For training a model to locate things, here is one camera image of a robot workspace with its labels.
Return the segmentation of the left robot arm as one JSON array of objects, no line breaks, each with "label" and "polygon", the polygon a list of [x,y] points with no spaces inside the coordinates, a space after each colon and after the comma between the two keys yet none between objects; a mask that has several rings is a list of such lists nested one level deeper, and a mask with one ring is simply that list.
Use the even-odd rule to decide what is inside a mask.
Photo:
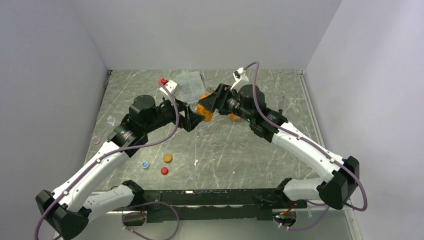
[{"label": "left robot arm", "polygon": [[42,219],[64,240],[78,236],[95,218],[115,209],[139,209],[145,202],[144,189],[132,180],[92,196],[97,186],[140,148],[147,147],[148,134],[168,124],[192,131],[204,116],[178,99],[166,99],[156,105],[150,95],[140,95],[128,113],[114,128],[98,152],[69,180],[53,191],[42,190],[36,196]]}]

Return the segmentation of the orange bottle cap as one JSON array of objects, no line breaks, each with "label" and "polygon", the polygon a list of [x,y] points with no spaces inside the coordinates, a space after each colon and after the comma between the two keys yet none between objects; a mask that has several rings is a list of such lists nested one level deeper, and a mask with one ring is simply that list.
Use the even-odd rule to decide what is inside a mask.
[{"label": "orange bottle cap", "polygon": [[171,154],[167,153],[163,156],[163,161],[165,163],[170,163],[172,160],[173,160],[173,156]]}]

